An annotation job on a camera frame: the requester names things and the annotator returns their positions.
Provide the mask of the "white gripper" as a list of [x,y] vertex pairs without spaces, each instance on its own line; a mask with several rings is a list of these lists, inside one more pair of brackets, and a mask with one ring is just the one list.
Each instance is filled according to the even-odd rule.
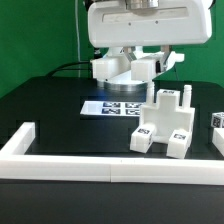
[[160,69],[167,70],[170,45],[202,44],[212,35],[212,0],[158,0],[157,7],[130,9],[128,0],[99,1],[88,10],[94,47],[124,47],[129,62],[134,46],[162,46]]

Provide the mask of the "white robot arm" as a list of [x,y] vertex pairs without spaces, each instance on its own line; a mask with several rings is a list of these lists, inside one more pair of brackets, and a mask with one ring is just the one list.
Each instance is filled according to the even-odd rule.
[[203,44],[212,35],[214,0],[92,0],[88,35],[108,52],[92,61],[103,88],[133,91],[167,72],[184,56],[175,45]]

